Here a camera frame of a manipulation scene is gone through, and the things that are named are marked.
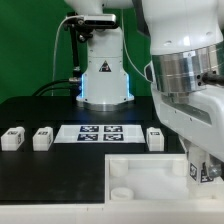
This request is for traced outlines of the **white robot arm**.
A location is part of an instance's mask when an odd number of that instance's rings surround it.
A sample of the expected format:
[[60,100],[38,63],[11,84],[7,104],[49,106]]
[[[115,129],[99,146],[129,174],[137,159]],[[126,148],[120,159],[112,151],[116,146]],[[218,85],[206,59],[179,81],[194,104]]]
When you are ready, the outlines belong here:
[[152,96],[161,123],[215,178],[224,164],[224,0],[64,0],[82,16],[133,7],[150,37]]

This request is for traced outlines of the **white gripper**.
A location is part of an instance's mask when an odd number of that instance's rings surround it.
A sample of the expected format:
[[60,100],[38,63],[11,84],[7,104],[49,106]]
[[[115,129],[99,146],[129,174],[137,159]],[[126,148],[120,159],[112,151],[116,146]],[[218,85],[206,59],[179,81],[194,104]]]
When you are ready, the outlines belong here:
[[144,73],[151,82],[160,122],[180,136],[186,156],[191,143],[211,154],[206,161],[207,174],[210,178],[220,177],[224,162],[224,76],[214,72],[202,74],[204,89],[190,93],[180,104],[157,90],[152,63],[145,66]]

